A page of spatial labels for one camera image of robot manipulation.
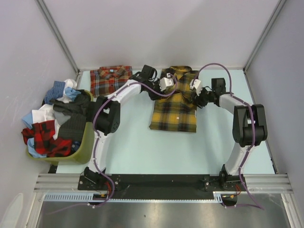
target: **blue cloth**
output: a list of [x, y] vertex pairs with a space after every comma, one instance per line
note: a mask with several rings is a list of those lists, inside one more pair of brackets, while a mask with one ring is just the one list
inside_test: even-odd
[[29, 128], [32, 129], [32, 124], [33, 124], [33, 114], [30, 112], [29, 114], [25, 115], [22, 117], [23, 123]]
[[52, 105], [50, 102], [51, 99], [57, 99], [63, 97], [63, 91], [65, 89], [66, 83], [55, 81], [53, 88], [47, 91], [46, 96], [44, 97], [44, 102], [46, 104]]
[[80, 145], [81, 145], [81, 142], [77, 142], [77, 141], [72, 142], [71, 151], [76, 152], [79, 149]]
[[65, 88], [65, 93], [72, 101], [75, 100], [78, 94], [81, 94], [81, 92], [74, 90], [71, 87]]
[[39, 154], [34, 149], [34, 138], [28, 139], [28, 152], [33, 156], [33, 158], [46, 158], [47, 155]]

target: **gray cloth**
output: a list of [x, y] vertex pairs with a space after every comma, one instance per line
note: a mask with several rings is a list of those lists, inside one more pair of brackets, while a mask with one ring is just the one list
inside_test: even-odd
[[90, 96], [81, 93], [74, 101], [69, 103], [63, 103], [57, 100], [51, 101], [54, 104], [54, 111], [61, 112], [65, 116], [71, 116], [68, 121], [60, 126], [58, 137], [72, 139], [73, 141], [82, 141], [86, 127], [87, 110], [91, 102]]
[[68, 121], [71, 118], [70, 115], [64, 115], [63, 113], [56, 111], [54, 112], [54, 115], [59, 125], [63, 125], [66, 121]]

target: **plaid shirt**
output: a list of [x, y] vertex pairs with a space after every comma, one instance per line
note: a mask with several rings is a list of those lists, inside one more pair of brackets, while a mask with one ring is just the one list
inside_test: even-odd
[[91, 93], [94, 97], [114, 93], [128, 81], [132, 74], [131, 66], [108, 66], [91, 70]]
[[66, 157], [71, 154], [72, 140], [53, 139], [55, 134], [54, 120], [34, 123], [32, 126], [32, 129], [25, 128], [21, 133], [26, 145], [28, 139], [34, 138], [34, 149], [37, 153], [46, 154], [47, 157]]
[[[161, 71], [161, 78], [167, 73], [173, 74], [177, 80], [175, 94], [168, 98], [156, 100], [150, 129], [179, 132], [196, 132], [196, 106], [192, 104], [190, 81], [198, 71], [189, 66], [171, 66]], [[170, 93], [174, 86], [167, 89]]]

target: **blue checkered cloth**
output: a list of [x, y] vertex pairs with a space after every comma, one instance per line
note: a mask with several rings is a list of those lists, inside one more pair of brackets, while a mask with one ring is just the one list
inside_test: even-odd
[[44, 97], [44, 102], [46, 104], [52, 105], [53, 103], [50, 102], [51, 99], [57, 99], [63, 97], [63, 91], [65, 89], [66, 83], [55, 81], [53, 88], [48, 90], [46, 96]]

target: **black garment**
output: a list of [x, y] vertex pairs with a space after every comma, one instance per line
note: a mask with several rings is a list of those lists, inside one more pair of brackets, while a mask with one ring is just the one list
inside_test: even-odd
[[86, 115], [91, 97], [85, 91], [81, 91], [74, 101], [63, 103], [62, 101], [51, 100], [54, 104], [54, 111], [62, 112], [71, 118], [62, 124], [59, 128], [58, 137], [63, 139], [72, 139], [73, 141], [82, 141], [86, 127]]

